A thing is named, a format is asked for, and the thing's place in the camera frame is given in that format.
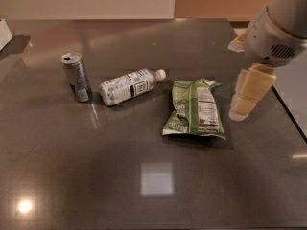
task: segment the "white cap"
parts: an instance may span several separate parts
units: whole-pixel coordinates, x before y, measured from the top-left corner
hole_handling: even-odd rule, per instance
[[[166,78],[166,73],[163,69],[160,69],[160,70],[157,70],[155,72],[155,75],[156,75],[156,78],[159,80],[159,81],[162,81]]]
[[[236,122],[244,121],[248,117],[248,115],[242,115],[235,112],[232,108],[230,108],[228,115],[231,120]]]

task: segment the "orange wall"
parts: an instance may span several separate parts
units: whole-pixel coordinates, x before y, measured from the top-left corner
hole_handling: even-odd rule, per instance
[[[227,18],[250,21],[271,0],[176,0],[175,18]]]

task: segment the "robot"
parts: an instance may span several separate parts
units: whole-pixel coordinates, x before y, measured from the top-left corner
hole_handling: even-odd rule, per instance
[[[231,120],[243,121],[276,81],[275,67],[307,48],[307,0],[271,0],[228,48],[234,47],[252,64],[241,70],[229,110]]]

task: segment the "snack bag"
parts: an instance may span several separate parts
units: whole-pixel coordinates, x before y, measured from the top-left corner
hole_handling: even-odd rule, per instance
[[[225,139],[224,129],[212,91],[221,84],[211,80],[175,81],[174,111],[162,134],[194,134]]]

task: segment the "wall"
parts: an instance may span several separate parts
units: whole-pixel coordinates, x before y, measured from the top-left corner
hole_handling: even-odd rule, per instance
[[[175,0],[0,0],[6,19],[173,18]]]
[[[271,0],[176,0],[175,17],[225,17],[230,21],[250,21]]]

